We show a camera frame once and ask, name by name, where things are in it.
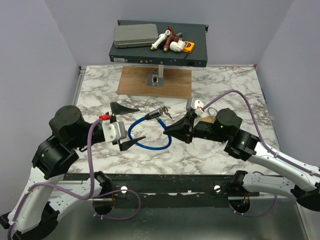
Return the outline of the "silver key bunch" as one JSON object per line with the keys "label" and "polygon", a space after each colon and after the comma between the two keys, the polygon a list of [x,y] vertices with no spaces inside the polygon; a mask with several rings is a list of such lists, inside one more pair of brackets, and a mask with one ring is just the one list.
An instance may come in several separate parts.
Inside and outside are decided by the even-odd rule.
{"label": "silver key bunch", "polygon": [[166,116],[168,116],[169,118],[172,119],[172,116],[171,116],[171,114],[169,113],[169,110],[168,110],[168,108],[167,108],[166,106],[163,106],[160,110],[161,110],[161,112],[162,112],[164,115],[166,115]]}

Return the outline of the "brass padlock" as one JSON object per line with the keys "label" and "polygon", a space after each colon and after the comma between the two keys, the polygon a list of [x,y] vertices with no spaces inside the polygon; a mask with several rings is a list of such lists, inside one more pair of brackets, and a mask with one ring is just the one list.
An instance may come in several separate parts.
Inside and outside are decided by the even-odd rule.
{"label": "brass padlock", "polygon": [[214,123],[215,122],[215,117],[218,113],[218,110],[215,107],[208,107],[206,109],[206,113],[204,114],[204,117],[201,119],[203,122],[206,123]]}

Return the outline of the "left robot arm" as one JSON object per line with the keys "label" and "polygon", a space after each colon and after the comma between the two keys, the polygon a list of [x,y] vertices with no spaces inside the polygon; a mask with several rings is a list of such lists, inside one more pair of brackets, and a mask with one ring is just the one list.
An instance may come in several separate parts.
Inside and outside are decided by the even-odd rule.
{"label": "left robot arm", "polygon": [[111,179],[101,171],[94,171],[91,158],[88,159],[87,180],[71,189],[61,187],[59,183],[78,160],[78,152],[87,152],[91,156],[94,144],[117,144],[121,151],[132,147],[136,140],[127,140],[125,125],[117,121],[117,115],[134,112],[133,108],[112,102],[110,112],[89,123],[77,106],[61,107],[49,121],[52,134],[37,148],[18,203],[11,212],[0,217],[7,238],[42,240],[83,201],[113,196]]}

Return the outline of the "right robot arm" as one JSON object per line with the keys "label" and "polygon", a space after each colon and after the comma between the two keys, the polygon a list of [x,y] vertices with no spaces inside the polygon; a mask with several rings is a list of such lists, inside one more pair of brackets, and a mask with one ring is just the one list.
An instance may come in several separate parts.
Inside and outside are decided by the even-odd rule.
{"label": "right robot arm", "polygon": [[230,191],[241,196],[245,192],[263,192],[295,200],[311,211],[320,210],[320,169],[290,157],[263,142],[261,137],[241,127],[242,119],[224,108],[219,110],[213,122],[196,122],[194,113],[186,113],[176,123],[167,127],[164,134],[186,144],[194,138],[226,143],[224,151],[229,156],[265,167],[277,176],[258,176],[237,171],[230,183]]}

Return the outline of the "white elbow pipe fitting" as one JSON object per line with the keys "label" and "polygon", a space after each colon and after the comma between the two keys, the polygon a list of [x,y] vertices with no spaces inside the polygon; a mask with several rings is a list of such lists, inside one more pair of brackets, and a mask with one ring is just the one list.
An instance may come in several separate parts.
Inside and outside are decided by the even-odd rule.
{"label": "white elbow pipe fitting", "polygon": [[169,49],[173,52],[182,52],[186,46],[186,43],[182,40],[179,40],[178,42],[172,41],[169,45]]}

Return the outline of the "wooden board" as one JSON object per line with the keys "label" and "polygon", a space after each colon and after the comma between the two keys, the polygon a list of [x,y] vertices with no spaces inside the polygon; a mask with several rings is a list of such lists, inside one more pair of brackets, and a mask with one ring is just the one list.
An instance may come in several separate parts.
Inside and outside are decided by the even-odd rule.
{"label": "wooden board", "polygon": [[157,68],[124,66],[120,76],[117,94],[145,97],[189,99],[192,96],[192,71],[185,69],[164,69],[164,87],[147,86],[148,74]]}

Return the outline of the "yellow tape measure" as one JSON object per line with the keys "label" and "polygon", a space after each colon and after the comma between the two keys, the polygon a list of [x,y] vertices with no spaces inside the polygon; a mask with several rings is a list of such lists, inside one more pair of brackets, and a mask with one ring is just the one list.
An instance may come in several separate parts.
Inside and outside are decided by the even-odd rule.
{"label": "yellow tape measure", "polygon": [[194,49],[194,47],[196,46],[196,44],[194,42],[190,42],[190,41],[185,41],[185,46],[183,48],[183,52],[184,53],[191,53]]}

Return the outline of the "brown pipe fitting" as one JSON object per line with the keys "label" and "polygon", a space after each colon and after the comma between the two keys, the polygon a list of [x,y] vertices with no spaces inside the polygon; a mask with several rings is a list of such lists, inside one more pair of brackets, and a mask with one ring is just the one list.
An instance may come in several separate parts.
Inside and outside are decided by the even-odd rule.
{"label": "brown pipe fitting", "polygon": [[163,45],[163,51],[166,53],[170,49],[171,42],[178,42],[180,37],[174,33],[174,30],[171,26],[167,28],[164,33],[165,36],[165,44]]}

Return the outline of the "white straight pipe fitting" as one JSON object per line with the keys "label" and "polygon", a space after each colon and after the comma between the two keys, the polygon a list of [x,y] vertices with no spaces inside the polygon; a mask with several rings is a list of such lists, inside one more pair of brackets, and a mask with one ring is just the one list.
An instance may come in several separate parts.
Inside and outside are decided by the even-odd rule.
{"label": "white straight pipe fitting", "polygon": [[167,39],[167,37],[171,34],[170,30],[166,30],[164,33],[161,33],[158,39],[151,45],[151,50],[154,51],[158,48],[158,46]]}

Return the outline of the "grey plastic case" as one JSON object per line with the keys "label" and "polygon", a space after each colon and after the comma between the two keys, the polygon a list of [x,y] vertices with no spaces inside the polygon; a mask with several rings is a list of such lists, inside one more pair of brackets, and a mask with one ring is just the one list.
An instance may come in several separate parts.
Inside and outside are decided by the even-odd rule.
{"label": "grey plastic case", "polygon": [[151,46],[159,37],[155,24],[133,24],[116,26],[113,31],[113,43],[116,48]]}

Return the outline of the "dark teal rack device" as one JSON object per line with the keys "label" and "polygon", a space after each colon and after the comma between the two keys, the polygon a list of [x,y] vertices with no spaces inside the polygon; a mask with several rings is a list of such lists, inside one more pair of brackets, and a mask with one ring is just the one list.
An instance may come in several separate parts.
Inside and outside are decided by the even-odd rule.
{"label": "dark teal rack device", "polygon": [[117,48],[113,44],[109,51],[111,62],[182,67],[205,67],[207,65],[207,25],[138,20],[118,21],[119,26],[139,24],[155,24],[159,34],[164,33],[168,27],[171,27],[174,33],[182,33],[182,40],[184,42],[194,43],[194,47],[191,52],[188,53],[184,51],[174,52],[172,50],[164,52],[162,46],[159,46],[156,50],[151,50],[150,46]]}

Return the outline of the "metal stand post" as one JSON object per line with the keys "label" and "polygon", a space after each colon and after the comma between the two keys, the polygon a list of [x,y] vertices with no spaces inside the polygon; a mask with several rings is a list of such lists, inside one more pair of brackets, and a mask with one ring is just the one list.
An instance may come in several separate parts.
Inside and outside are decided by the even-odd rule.
{"label": "metal stand post", "polygon": [[148,87],[164,87],[164,65],[159,65],[157,70],[149,73],[147,76]]}

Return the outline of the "black mounting rail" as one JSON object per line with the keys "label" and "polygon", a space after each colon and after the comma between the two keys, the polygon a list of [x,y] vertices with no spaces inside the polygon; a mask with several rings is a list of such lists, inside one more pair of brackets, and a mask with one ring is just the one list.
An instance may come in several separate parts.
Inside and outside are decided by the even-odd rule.
{"label": "black mounting rail", "polygon": [[257,197],[258,192],[245,190],[240,177],[235,175],[186,175],[186,174],[105,174],[94,173],[103,192],[127,187],[128,193],[113,196],[114,207],[133,209],[138,203],[142,208],[196,208],[229,207],[229,198]]}

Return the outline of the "aluminium frame profile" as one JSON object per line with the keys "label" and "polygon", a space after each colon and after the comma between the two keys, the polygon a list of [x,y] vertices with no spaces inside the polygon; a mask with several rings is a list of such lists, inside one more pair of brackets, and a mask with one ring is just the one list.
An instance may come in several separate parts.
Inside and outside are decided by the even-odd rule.
{"label": "aluminium frame profile", "polygon": [[[57,185],[62,187],[62,188],[65,188],[67,190],[70,190],[70,191],[73,191],[74,188],[80,186],[82,183],[86,183],[87,180],[62,180],[60,181]],[[57,189],[54,189],[49,197],[49,200],[52,200],[54,198],[58,198],[60,196],[62,196],[64,193],[61,192],[60,190],[57,190]],[[183,195],[194,195],[196,193],[183,193]],[[155,193],[147,193],[148,196],[151,196],[151,195],[155,195]],[[272,195],[272,194],[268,194],[268,193],[265,193],[265,192],[261,192],[259,194],[259,196],[253,196],[253,193],[250,194],[250,200],[265,200],[265,199],[271,199],[271,200],[274,200],[275,199],[275,195]],[[236,200],[236,199],[240,199],[240,197],[228,197],[229,200]],[[281,196],[281,195],[278,195],[277,196],[277,200],[279,199],[287,199],[287,197],[285,196]]]}

